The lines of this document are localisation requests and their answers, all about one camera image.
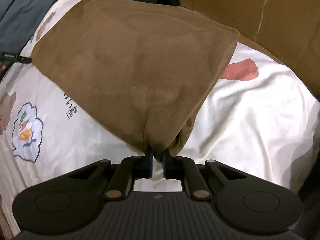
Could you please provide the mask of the grey quilted pillow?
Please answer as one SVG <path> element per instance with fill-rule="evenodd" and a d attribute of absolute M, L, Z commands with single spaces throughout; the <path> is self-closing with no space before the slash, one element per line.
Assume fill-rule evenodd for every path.
<path fill-rule="evenodd" d="M 57 0 L 1 0 L 1 51 L 19 54 Z"/>

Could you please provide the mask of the brown cardboard panel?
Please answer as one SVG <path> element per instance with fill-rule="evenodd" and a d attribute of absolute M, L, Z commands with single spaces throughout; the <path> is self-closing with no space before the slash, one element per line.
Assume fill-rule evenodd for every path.
<path fill-rule="evenodd" d="M 180 0 L 238 29 L 247 44 L 290 67 L 319 97 L 319 0 Z"/>

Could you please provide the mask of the brown shirt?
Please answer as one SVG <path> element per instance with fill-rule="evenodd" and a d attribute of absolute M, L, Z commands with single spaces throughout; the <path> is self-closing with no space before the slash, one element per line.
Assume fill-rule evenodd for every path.
<path fill-rule="evenodd" d="M 31 59 L 109 132 L 160 159 L 186 144 L 238 37 L 183 7 L 82 0 L 39 39 Z"/>

